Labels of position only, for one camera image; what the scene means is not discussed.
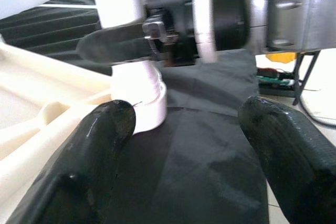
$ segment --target rubber gripper pad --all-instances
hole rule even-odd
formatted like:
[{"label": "rubber gripper pad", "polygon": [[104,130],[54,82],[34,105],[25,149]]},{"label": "rubber gripper pad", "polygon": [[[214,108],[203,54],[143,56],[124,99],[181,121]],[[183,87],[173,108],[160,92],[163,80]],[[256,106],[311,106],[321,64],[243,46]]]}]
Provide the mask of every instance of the rubber gripper pad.
[{"label": "rubber gripper pad", "polygon": [[54,152],[7,223],[103,223],[118,156],[134,128],[129,103],[98,106]]},{"label": "rubber gripper pad", "polygon": [[291,224],[336,223],[336,148],[299,111],[251,97],[241,129]]},{"label": "rubber gripper pad", "polygon": [[152,49],[144,37],[142,24],[106,28],[81,38],[76,50],[82,59],[112,65],[151,57]]}]

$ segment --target white floor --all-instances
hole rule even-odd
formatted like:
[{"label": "white floor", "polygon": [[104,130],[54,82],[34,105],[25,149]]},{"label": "white floor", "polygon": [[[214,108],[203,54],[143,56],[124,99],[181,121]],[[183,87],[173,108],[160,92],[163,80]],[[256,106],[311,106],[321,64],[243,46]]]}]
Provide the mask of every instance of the white floor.
[{"label": "white floor", "polygon": [[[288,64],[282,64],[278,62],[271,62],[265,56],[257,56],[258,67],[270,67],[276,69],[283,69],[284,71],[292,71],[294,68],[294,62]],[[306,56],[303,61],[300,76],[301,78],[308,69],[311,57]],[[336,68],[336,49],[324,50],[321,52],[319,59],[316,62],[316,66],[311,74],[311,77],[307,83],[305,91],[302,94],[302,99],[306,103],[310,111],[319,119],[325,120],[329,123],[336,124],[336,105],[334,104],[334,98],[336,95],[336,88],[334,83],[333,74]],[[284,97],[272,97],[266,96],[292,108],[300,110],[298,106],[293,106],[292,98]],[[327,129],[317,125],[317,128],[336,146],[336,130]],[[268,189],[268,203],[269,203],[269,219],[270,224],[288,224],[289,222],[284,217],[279,204],[269,187]]]}]

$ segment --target yellow object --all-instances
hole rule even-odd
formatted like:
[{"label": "yellow object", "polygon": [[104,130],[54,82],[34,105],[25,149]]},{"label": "yellow object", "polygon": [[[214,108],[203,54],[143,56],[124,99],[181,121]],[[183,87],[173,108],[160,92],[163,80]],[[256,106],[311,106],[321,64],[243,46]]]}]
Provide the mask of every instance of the yellow object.
[{"label": "yellow object", "polygon": [[270,61],[281,62],[281,63],[290,63],[296,59],[295,52],[283,52],[279,54],[266,55]]}]

